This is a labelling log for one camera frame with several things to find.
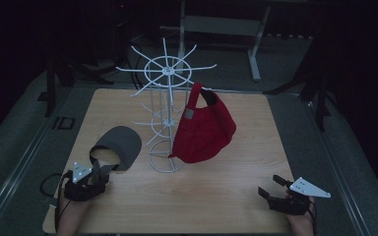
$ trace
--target table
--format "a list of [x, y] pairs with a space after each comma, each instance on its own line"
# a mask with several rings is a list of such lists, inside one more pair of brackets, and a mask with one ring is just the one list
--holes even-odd
[[[134, 90], [95, 91], [66, 170], [78, 161], [91, 166], [89, 150], [109, 129], [128, 126], [143, 144], [154, 133], [132, 121], [150, 119], [141, 103], [150, 92], [131, 97]], [[267, 98], [262, 94], [218, 92], [237, 130], [231, 143], [214, 158], [185, 164], [174, 173], [160, 173], [149, 164], [150, 146], [142, 147], [126, 172], [110, 174], [106, 192], [94, 199], [80, 231], [84, 233], [277, 233], [289, 227], [284, 215], [269, 210], [258, 186], [274, 197], [285, 187], [272, 178], [292, 180], [281, 138]], [[175, 104], [184, 104], [185, 92], [176, 91]], [[43, 230], [54, 233], [54, 209]]]

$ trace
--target wooden table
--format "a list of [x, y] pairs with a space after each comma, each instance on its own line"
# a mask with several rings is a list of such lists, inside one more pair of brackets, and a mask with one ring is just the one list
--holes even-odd
[[[91, 166], [89, 150], [109, 129], [128, 126], [143, 144], [154, 135], [149, 126], [150, 92], [131, 97], [134, 90], [98, 89], [66, 165]], [[175, 92], [184, 104], [185, 92]], [[149, 163], [150, 145], [142, 148], [126, 172], [110, 174], [106, 192], [94, 199], [81, 232], [85, 233], [277, 233], [289, 231], [282, 213], [269, 210], [258, 186], [284, 197], [285, 187], [272, 177], [293, 180], [267, 98], [262, 94], [224, 93], [219, 96], [237, 130], [231, 143], [214, 158], [185, 164], [174, 173], [160, 173]], [[54, 232], [54, 209], [43, 230]]]

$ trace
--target dark background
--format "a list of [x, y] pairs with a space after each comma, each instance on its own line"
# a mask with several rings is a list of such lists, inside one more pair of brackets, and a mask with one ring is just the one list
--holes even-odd
[[[263, 1], [245, 2], [263, 4]], [[108, 49], [102, 45], [108, 36], [97, 31], [101, 25], [113, 23], [115, 30], [118, 24], [135, 24], [153, 40], [158, 37], [158, 25], [168, 22], [178, 26], [178, 1], [99, 3], [0, 0], [0, 123], [29, 83], [45, 71], [49, 55], [68, 55], [86, 64], [95, 64], [98, 57], [106, 56]], [[223, 11], [233, 17], [255, 15], [226, 9], [221, 3], [208, 4], [213, 9], [221, 9], [217, 14]], [[330, 71], [329, 89], [378, 178], [378, 1], [321, 3], [325, 2], [273, 2], [266, 33], [315, 37], [302, 69]], [[205, 6], [201, 6], [201, 3], [192, 4], [189, 9], [202, 14]], [[301, 21], [304, 24], [314, 21], [315, 26], [307, 30], [295, 27]], [[117, 44], [120, 47], [117, 50], [121, 51], [121, 47], [127, 47], [127, 33], [116, 33], [122, 35], [122, 43]]]

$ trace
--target metal stand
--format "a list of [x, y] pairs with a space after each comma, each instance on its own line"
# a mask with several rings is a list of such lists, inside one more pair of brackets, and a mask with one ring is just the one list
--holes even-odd
[[[152, 113], [152, 119], [149, 122], [133, 122], [138, 125], [150, 126], [155, 135], [145, 144], [151, 144], [155, 139], [160, 140], [152, 145], [149, 151], [149, 160], [153, 169], [162, 173], [172, 173], [183, 167], [184, 162], [178, 158], [168, 157], [173, 148], [173, 140], [175, 129], [177, 129], [178, 119], [184, 110], [188, 98], [189, 84], [194, 84], [190, 81], [192, 71], [208, 70], [215, 68], [216, 65], [210, 67], [191, 68], [185, 59], [195, 50], [193, 49], [182, 56], [181, 58], [167, 55], [165, 39], [163, 39], [164, 56], [159, 56], [154, 59], [149, 58], [142, 52], [132, 49], [148, 60], [148, 63], [143, 70], [122, 69], [118, 70], [124, 72], [141, 72], [144, 73], [148, 83], [143, 86], [136, 93], [131, 96], [140, 94], [143, 90], [149, 90], [151, 93], [151, 105], [142, 106]], [[176, 88], [186, 87], [186, 102], [179, 105], [179, 109], [175, 109], [174, 104], [174, 90]]]

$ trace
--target floor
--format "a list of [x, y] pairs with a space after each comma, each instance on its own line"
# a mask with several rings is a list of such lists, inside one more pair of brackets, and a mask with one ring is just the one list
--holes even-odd
[[[166, 39], [168, 52], [176, 54], [175, 40]], [[143, 37], [133, 42], [149, 57], [163, 53], [161, 45], [147, 44]], [[259, 83], [251, 80], [245, 48], [201, 41], [187, 62], [192, 67], [217, 63], [213, 70], [194, 72], [193, 81], [213, 89], [260, 93], [289, 81], [311, 42], [265, 37], [257, 55]], [[138, 68], [147, 63], [132, 50], [129, 59]], [[46, 177], [63, 171], [93, 92], [134, 88], [129, 73], [102, 75], [113, 81], [113, 86], [75, 75], [77, 82], [72, 88], [57, 87], [57, 106], [50, 117], [43, 116], [46, 103], [37, 101], [46, 90], [44, 73], [27, 88], [0, 127], [0, 235], [45, 235], [41, 224], [49, 198], [41, 190], [54, 193], [57, 178], [49, 179], [41, 190], [40, 185]], [[143, 75], [139, 78], [145, 83]], [[318, 235], [378, 235], [378, 182], [346, 119], [328, 101], [331, 116], [324, 118], [326, 132], [321, 132], [314, 122], [314, 103], [302, 102], [300, 90], [301, 85], [268, 99], [293, 176], [306, 177], [332, 193], [331, 199], [317, 200]], [[57, 118], [62, 117], [75, 119], [71, 130], [57, 128]]]

